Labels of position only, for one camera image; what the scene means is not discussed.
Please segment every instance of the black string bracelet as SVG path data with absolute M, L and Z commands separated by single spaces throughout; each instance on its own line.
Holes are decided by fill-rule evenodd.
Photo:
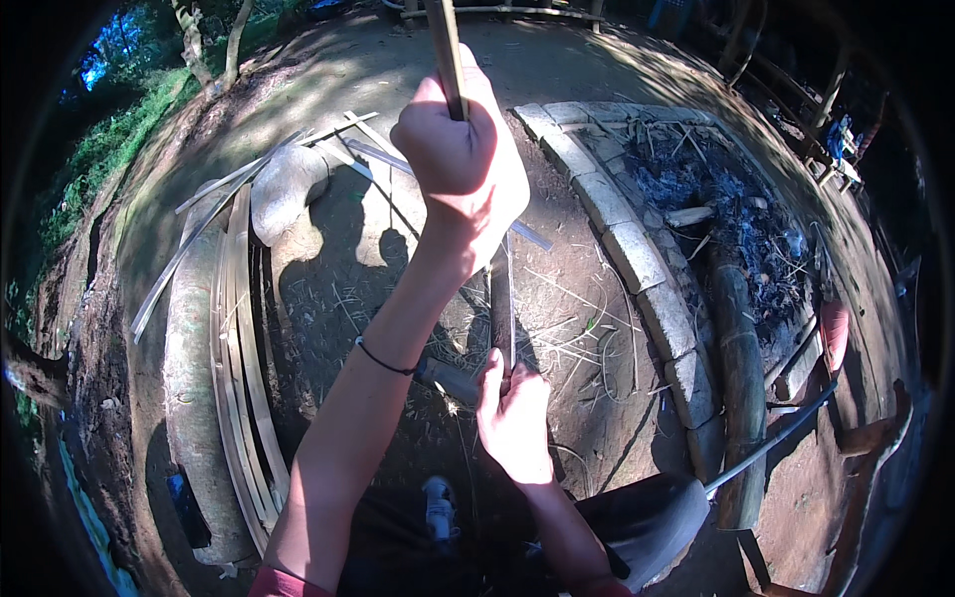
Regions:
M 365 338 L 363 338 L 362 336 L 358 336 L 357 338 L 355 338 L 355 346 L 365 351 L 365 354 L 367 354 L 372 361 L 381 365 L 388 371 L 394 371 L 395 373 L 401 373 L 402 375 L 414 375 L 414 372 L 417 371 L 417 367 L 413 369 L 395 369 L 388 363 L 383 363 L 382 361 L 378 360 L 378 357 L 368 352 L 368 349 L 365 348 Z

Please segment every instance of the sneaker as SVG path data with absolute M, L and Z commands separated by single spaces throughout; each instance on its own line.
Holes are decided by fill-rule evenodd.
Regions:
M 443 477 L 434 476 L 421 486 L 428 499 L 425 521 L 431 532 L 432 540 L 439 546 L 448 546 L 451 539 L 460 535 L 461 529 L 455 526 L 455 493 Z

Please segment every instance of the dirt path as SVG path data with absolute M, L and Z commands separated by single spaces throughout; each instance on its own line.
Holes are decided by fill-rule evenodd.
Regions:
M 784 194 L 804 198 L 801 207 L 807 217 L 819 219 L 829 235 L 842 281 L 840 291 L 855 314 L 845 372 L 850 381 L 840 390 L 848 394 L 838 396 L 840 411 L 843 403 L 855 406 L 857 415 L 848 424 L 891 412 L 886 395 L 891 380 L 907 371 L 902 326 L 891 282 L 862 212 L 835 188 L 820 194 L 772 127 L 740 97 L 727 94 L 710 66 L 670 44 L 612 27 L 597 37 L 564 24 L 515 21 L 505 26 L 462 19 L 460 29 L 462 41 L 485 65 L 504 108 L 531 101 L 621 100 L 615 95 L 620 94 L 640 103 L 702 108 L 730 125 Z M 86 432 L 97 439 L 88 439 L 87 445 L 100 445 L 117 462 L 128 457 L 126 464 L 103 460 L 91 464 L 90 470 L 103 483 L 97 511 L 115 512 L 103 516 L 111 535 L 119 539 L 123 563 L 134 571 L 147 594 L 243 594 L 250 580 L 247 572 L 238 580 L 220 580 L 219 570 L 195 562 L 164 487 L 163 477 L 173 470 L 165 444 L 161 391 L 166 300 L 159 302 L 138 346 L 128 334 L 138 305 L 178 244 L 185 216 L 175 216 L 173 209 L 204 181 L 231 172 L 300 127 L 323 128 L 340 122 L 345 110 L 381 113 L 370 126 L 387 134 L 418 80 L 432 68 L 427 31 L 396 32 L 391 23 L 373 15 L 304 33 L 245 78 L 226 99 L 212 105 L 193 102 L 164 123 L 131 167 L 117 203 L 119 210 L 101 222 L 97 278 L 103 286 L 97 290 L 112 289 L 113 302 L 104 312 L 118 313 L 118 319 L 108 319 L 109 326 L 101 329 L 89 317 L 81 325 L 90 331 L 91 346 L 94 340 L 106 341 L 106 333 L 116 339 L 114 348 L 125 355 L 122 368 L 127 379 L 113 388 L 122 391 L 118 396 L 122 408 L 114 413 L 96 410 L 101 393 L 95 394 L 96 400 L 91 394 L 77 406 L 97 412 L 91 415 L 94 426 Z M 608 314 L 623 320 L 628 316 L 616 280 L 602 265 L 579 202 L 540 151 L 526 142 L 523 132 L 515 127 L 515 133 L 533 192 L 524 220 L 557 241 L 553 251 L 544 254 L 523 239 L 515 240 L 519 319 L 522 333 L 528 334 L 519 335 L 519 341 L 577 318 L 535 336 L 523 351 L 523 357 L 545 371 L 559 390 L 549 410 L 554 443 L 586 463 L 584 468 L 575 456 L 556 449 L 565 486 L 582 498 L 591 482 L 596 490 L 606 490 L 658 470 L 689 470 L 679 421 L 669 406 L 661 410 L 667 393 L 647 396 L 648 390 L 659 386 L 659 363 L 645 336 L 637 334 L 640 389 L 621 403 L 609 400 L 592 384 L 595 380 L 603 384 L 598 365 L 582 361 L 574 371 L 580 350 L 572 356 L 542 343 L 546 340 L 556 346 L 581 335 L 604 306 Z M 387 179 L 387 169 L 378 164 L 371 164 L 371 169 Z M 285 323 L 272 335 L 276 351 L 288 361 L 279 371 L 281 400 L 273 408 L 286 459 L 290 460 L 308 420 L 320 407 L 338 370 L 338 359 L 350 346 L 353 335 L 341 330 L 351 330 L 350 318 L 359 329 L 367 323 L 414 254 L 414 231 L 420 230 L 424 212 L 414 182 L 403 177 L 395 174 L 392 179 L 392 210 L 380 190 L 369 189 L 353 172 L 338 168 L 328 194 L 303 214 L 284 243 L 272 251 L 272 281 L 281 298 L 279 311 L 284 311 L 273 316 Z M 601 309 L 583 305 L 528 270 Z M 433 354 L 456 360 L 469 370 L 479 366 L 487 348 L 481 284 L 479 279 L 472 280 L 468 285 L 472 290 L 456 297 L 429 346 Z M 344 304 L 350 315 L 336 303 Z M 629 334 L 619 321 L 606 316 L 596 323 L 591 335 L 574 346 L 586 350 L 586 358 L 607 364 L 607 385 L 621 398 L 632 378 Z M 94 354 L 99 352 L 91 352 L 91 358 Z M 568 381 L 571 371 L 574 374 Z M 589 399 L 593 395 L 600 398 Z M 523 532 L 526 516 L 511 507 L 513 491 L 508 491 L 506 483 L 483 482 L 488 480 L 483 476 L 489 467 L 481 460 L 474 432 L 467 413 L 450 416 L 440 396 L 415 388 L 377 482 L 417 483 L 443 472 L 460 488 L 462 512 L 474 512 L 470 488 L 477 487 L 477 516 L 466 518 L 466 532 L 474 530 L 474 525 L 484 528 L 502 522 L 513 522 Z M 803 444 L 793 449 L 808 455 L 793 462 L 812 459 L 813 453 L 806 452 Z M 780 484 L 794 474 L 787 466 L 777 467 L 769 482 L 770 493 L 775 492 L 774 500 L 783 509 L 805 492 L 800 482 Z M 830 482 L 825 475 L 812 475 L 818 483 Z M 812 479 L 806 484 L 816 482 Z M 775 507 L 772 501 L 767 504 Z M 501 513 L 508 512 L 513 513 L 512 521 L 501 518 Z M 821 512 L 812 520 L 824 520 L 833 510 Z M 785 520 L 788 525 L 799 522 Z M 766 529 L 764 536 L 773 532 Z M 786 543 L 782 535 L 773 541 Z M 777 569 L 794 582 L 801 566 L 805 563 L 793 560 L 778 564 Z M 708 522 L 683 562 L 653 592 L 739 594 L 745 590 L 746 575 L 735 536 L 715 531 Z

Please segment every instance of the red sleeve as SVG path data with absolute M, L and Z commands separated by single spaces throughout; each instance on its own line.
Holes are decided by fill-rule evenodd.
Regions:
M 248 591 L 248 597 L 333 597 L 333 595 L 291 574 L 263 565 L 259 568 L 259 573 L 255 575 L 255 582 Z
M 620 583 L 614 582 L 590 589 L 586 597 L 633 597 L 633 593 Z

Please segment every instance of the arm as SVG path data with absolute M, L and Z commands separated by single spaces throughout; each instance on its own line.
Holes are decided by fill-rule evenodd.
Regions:
M 487 263 L 530 196 L 490 82 L 464 46 L 461 60 L 471 120 L 450 120 L 440 85 L 427 77 L 392 129 L 428 208 L 414 257 L 363 332 L 371 354 L 396 369 L 417 364 L 438 315 Z M 295 454 L 267 565 L 335 591 L 351 516 L 392 440 L 410 383 L 352 349 Z
M 554 479 L 547 453 L 550 383 L 519 363 L 501 396 L 503 371 L 500 351 L 492 349 L 477 406 L 484 449 L 527 498 L 544 556 L 571 593 L 585 595 L 615 584 L 604 547 Z

